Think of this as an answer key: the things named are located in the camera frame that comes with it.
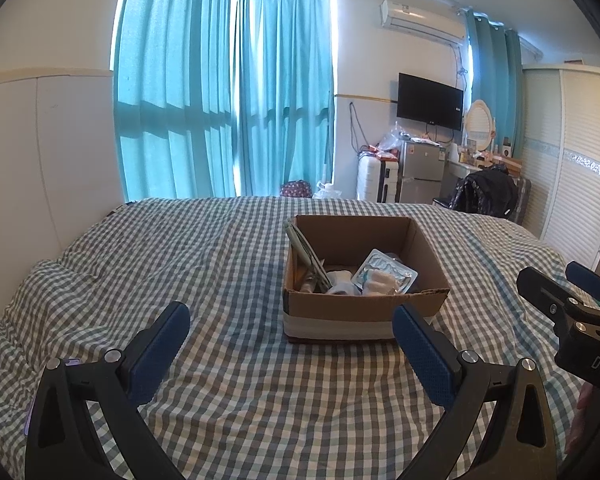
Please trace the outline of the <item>person's hand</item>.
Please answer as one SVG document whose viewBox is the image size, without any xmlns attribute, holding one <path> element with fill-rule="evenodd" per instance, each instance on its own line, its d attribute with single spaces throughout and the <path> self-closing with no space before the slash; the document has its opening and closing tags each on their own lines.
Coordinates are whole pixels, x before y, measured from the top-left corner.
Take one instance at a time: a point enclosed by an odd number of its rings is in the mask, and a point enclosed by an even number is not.
<svg viewBox="0 0 600 480">
<path fill-rule="evenodd" d="M 585 382 L 580 390 L 578 402 L 574 408 L 573 420 L 567 434 L 566 454 L 571 454 L 582 439 L 585 428 L 586 410 L 588 409 L 588 404 L 591 402 L 593 390 L 594 387 L 588 382 Z"/>
</svg>

